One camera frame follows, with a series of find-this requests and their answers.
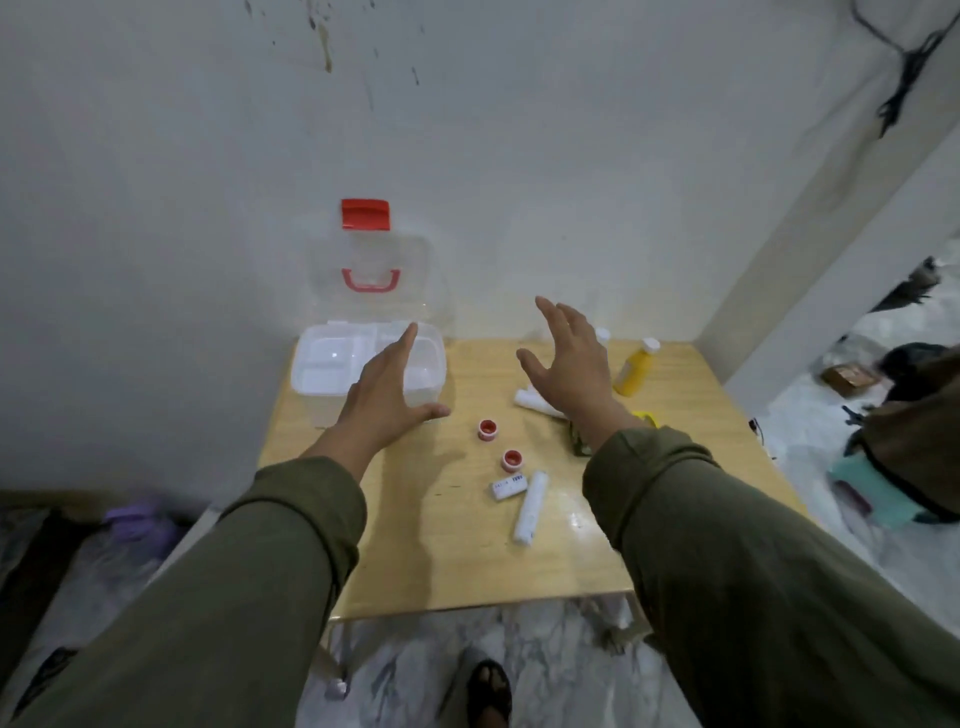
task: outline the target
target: wooden table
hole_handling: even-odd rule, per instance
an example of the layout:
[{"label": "wooden table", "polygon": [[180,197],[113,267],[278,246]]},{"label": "wooden table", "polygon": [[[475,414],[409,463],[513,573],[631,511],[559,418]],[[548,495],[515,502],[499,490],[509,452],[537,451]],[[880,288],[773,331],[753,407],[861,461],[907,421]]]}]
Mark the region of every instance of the wooden table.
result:
[{"label": "wooden table", "polygon": [[[367,530],[360,563],[333,619],[360,619],[546,597],[631,592],[633,585],[581,495],[586,458],[575,457],[566,423],[513,405],[528,384],[514,340],[447,343],[446,420],[411,432],[377,455],[361,483]],[[546,364],[552,343],[525,342]],[[618,371],[636,342],[609,345]],[[629,408],[653,412],[710,448],[729,473],[803,512],[803,506],[690,344],[665,344]],[[480,420],[499,424],[492,443]],[[260,455],[260,466],[296,457],[319,432],[286,377]],[[522,497],[494,502],[488,486],[506,476],[500,455],[523,452],[530,475],[550,474],[532,546],[513,543]]]}]

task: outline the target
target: foot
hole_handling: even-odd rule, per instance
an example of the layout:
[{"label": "foot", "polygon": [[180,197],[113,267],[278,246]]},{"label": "foot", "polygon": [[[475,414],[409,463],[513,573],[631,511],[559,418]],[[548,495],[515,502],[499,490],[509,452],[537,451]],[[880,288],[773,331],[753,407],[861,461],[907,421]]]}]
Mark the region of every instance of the foot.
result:
[{"label": "foot", "polygon": [[493,660],[479,663],[467,680],[469,728],[507,728],[514,697],[503,667]]}]

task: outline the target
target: green sleeve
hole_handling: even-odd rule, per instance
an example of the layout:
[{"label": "green sleeve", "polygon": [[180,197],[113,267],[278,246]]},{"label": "green sleeve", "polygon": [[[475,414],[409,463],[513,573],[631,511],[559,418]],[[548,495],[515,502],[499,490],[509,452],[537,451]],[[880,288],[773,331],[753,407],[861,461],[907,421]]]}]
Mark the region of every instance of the green sleeve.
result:
[{"label": "green sleeve", "polygon": [[292,726],[366,518],[328,458],[260,471],[16,728]]},{"label": "green sleeve", "polygon": [[960,725],[960,643],[683,433],[617,433],[584,494],[705,726]]}]

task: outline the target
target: red latch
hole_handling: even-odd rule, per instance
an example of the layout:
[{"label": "red latch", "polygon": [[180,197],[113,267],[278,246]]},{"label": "red latch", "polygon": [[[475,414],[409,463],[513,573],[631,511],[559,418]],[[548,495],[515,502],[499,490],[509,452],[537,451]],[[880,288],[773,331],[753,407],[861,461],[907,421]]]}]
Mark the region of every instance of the red latch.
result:
[{"label": "red latch", "polygon": [[345,231],[388,231],[390,203],[386,200],[341,200]]}]

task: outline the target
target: yellow bottle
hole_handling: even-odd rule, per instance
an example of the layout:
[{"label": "yellow bottle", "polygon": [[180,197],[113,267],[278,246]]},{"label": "yellow bottle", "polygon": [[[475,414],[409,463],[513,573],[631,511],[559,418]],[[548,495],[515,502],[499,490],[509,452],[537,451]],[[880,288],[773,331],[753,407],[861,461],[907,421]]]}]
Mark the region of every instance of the yellow bottle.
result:
[{"label": "yellow bottle", "polygon": [[613,381],[614,392],[624,397],[634,395],[654,363],[654,354],[659,350],[660,342],[657,339],[644,339],[643,346],[630,354],[623,363],[623,369]]}]

